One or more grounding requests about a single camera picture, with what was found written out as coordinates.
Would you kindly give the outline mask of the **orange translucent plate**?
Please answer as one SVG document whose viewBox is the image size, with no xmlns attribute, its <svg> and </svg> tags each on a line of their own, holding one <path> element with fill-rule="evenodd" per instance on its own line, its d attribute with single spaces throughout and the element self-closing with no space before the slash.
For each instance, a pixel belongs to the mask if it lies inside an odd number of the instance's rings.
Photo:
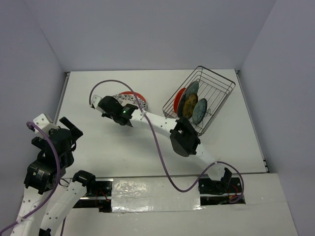
<svg viewBox="0 0 315 236">
<path fill-rule="evenodd" d="M 179 103 L 180 103 L 180 101 L 181 101 L 181 97 L 182 97 L 182 95 L 183 95 L 183 93 L 184 93 L 185 90 L 186 90 L 186 88 L 181 88 L 181 89 L 177 92 L 177 94 L 176 94 L 176 96 L 175 96 L 174 103 L 173 103 L 173 109 L 174 109 L 175 114 L 177 114 L 178 106 L 179 106 Z"/>
</svg>

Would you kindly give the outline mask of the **brown speckled plate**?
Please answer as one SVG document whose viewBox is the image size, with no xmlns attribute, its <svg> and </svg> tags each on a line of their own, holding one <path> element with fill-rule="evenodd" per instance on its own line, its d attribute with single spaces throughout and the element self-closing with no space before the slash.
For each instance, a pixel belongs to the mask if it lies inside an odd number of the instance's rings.
<svg viewBox="0 0 315 236">
<path fill-rule="evenodd" d="M 183 107 L 183 117 L 189 119 L 192 117 L 193 110 L 198 102 L 198 96 L 196 93 L 192 93 L 185 100 Z"/>
</svg>

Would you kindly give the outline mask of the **dark teal glazed plate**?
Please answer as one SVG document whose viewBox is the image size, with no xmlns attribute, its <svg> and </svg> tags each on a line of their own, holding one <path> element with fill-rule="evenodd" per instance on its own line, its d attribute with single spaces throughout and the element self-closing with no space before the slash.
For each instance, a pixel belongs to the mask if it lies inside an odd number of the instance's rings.
<svg viewBox="0 0 315 236">
<path fill-rule="evenodd" d="M 186 99 L 191 94 L 198 93 L 198 90 L 199 90 L 199 82 L 198 81 L 193 81 L 184 90 L 184 92 L 182 94 L 182 98 Z"/>
</svg>

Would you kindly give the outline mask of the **small blue patterned plate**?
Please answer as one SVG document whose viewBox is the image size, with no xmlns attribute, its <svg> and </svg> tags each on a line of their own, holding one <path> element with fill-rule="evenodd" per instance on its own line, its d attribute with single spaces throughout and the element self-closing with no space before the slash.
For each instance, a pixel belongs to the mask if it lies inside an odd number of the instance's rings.
<svg viewBox="0 0 315 236">
<path fill-rule="evenodd" d="M 208 102 L 205 98 L 199 100 L 193 110 L 192 114 L 192 122 L 195 125 L 198 125 L 202 122 L 203 118 L 206 115 L 208 107 Z"/>
</svg>

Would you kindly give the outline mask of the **red and teal plate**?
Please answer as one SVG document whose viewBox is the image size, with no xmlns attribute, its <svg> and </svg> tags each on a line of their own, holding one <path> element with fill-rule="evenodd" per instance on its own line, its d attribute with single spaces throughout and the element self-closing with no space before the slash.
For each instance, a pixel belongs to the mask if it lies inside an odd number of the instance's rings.
<svg viewBox="0 0 315 236">
<path fill-rule="evenodd" d="M 123 91 L 123 92 L 120 92 L 120 94 L 122 94 L 122 95 L 136 95 L 138 98 L 145 100 L 144 96 L 142 96 L 141 94 L 139 94 L 137 92 Z"/>
</svg>

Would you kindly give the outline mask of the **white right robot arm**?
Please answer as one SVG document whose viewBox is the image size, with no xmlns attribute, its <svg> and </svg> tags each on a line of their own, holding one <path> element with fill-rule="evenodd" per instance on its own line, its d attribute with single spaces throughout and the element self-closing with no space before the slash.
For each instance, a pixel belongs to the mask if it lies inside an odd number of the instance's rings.
<svg viewBox="0 0 315 236">
<path fill-rule="evenodd" d="M 164 118 L 149 113 L 143 110 L 138 98 L 135 100 L 135 105 L 127 103 L 123 106 L 112 96 L 94 95 L 91 107 L 119 125 L 151 130 L 155 140 L 157 133 L 165 136 L 176 154 L 192 158 L 203 169 L 203 174 L 208 175 L 217 191 L 225 192 L 231 187 L 231 171 L 211 155 L 186 118 Z"/>
</svg>

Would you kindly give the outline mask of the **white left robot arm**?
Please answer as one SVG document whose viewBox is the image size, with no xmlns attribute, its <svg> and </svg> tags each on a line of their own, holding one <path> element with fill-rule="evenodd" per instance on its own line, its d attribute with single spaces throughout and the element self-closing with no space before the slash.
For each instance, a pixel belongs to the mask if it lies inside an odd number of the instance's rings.
<svg viewBox="0 0 315 236">
<path fill-rule="evenodd" d="M 27 127 L 35 132 L 31 143 L 40 151 L 29 164 L 24 180 L 24 196 L 13 224 L 13 236 L 53 236 L 71 209 L 81 197 L 96 191 L 95 175 L 79 170 L 74 174 L 62 196 L 48 209 L 66 169 L 74 162 L 73 152 L 83 132 L 66 117 L 60 119 L 63 127 L 40 114 Z"/>
</svg>

